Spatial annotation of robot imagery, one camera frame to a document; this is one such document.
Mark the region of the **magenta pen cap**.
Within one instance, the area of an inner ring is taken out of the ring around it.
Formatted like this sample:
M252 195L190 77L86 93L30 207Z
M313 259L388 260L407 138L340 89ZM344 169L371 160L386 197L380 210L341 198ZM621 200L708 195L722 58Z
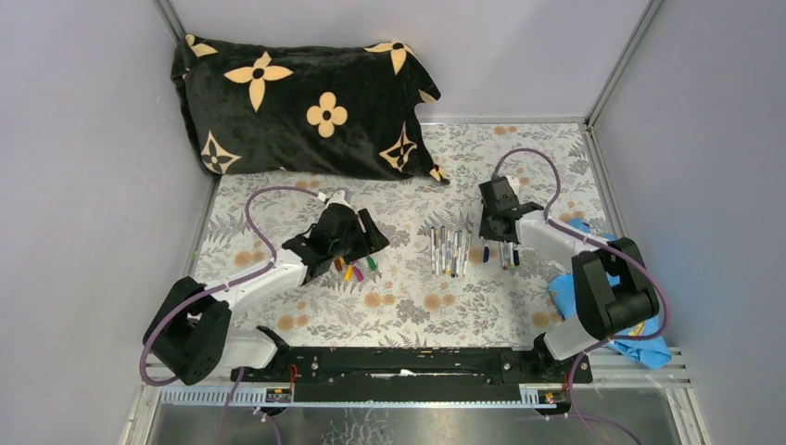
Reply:
M362 271L361 271L361 269L360 269L359 267L357 267L357 266L354 266L354 267L353 267L353 272L354 272L354 276L355 276L355 278L356 278L356 279L357 279L359 282L362 282L362 281L364 280L364 275L362 274Z

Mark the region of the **dark green end marker pen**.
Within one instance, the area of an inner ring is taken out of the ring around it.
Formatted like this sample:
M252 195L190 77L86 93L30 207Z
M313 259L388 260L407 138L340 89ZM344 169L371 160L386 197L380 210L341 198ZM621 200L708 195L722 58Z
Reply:
M449 231L449 239L447 241L447 274L451 278L455 278L457 276L456 272L456 265L457 265L457 249L459 243L459 233L453 230Z

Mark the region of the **brown marker pen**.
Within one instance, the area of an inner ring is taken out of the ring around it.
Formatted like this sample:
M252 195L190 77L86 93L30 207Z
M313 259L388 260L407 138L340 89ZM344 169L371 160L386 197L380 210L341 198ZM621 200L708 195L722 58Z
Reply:
M436 228L431 226L429 228L429 252L430 252L430 268L433 275L437 274L437 233Z

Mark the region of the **yellow cap marker pen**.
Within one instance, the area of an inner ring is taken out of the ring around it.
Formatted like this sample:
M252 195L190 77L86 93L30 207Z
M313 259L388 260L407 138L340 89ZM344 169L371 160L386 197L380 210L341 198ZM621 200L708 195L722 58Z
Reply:
M432 228L432 241L433 241L433 265L434 274L440 275L441 269L441 238L440 230L436 227Z

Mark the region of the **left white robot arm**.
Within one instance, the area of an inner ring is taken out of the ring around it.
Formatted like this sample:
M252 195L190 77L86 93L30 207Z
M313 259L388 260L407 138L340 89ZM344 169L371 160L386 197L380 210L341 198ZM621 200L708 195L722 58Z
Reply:
M366 209L330 203L307 231L286 240L277 259L213 286L191 276L169 291L143 336L143 355L154 355L173 374L170 381L194 385L217 368L252 368L274 381L287 357L272 334L232 327L250 307L327 273L337 260L361 260L387 248L388 239Z

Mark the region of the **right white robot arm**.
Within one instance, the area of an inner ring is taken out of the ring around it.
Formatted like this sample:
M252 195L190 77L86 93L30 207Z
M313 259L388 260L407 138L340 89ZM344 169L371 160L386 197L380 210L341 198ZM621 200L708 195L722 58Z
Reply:
M573 276L576 314L534 341L531 367L540 380L557 380L569 358L659 314L631 239L604 240L554 221L540 205L521 203L504 177L484 182L479 191L482 239L537 249Z

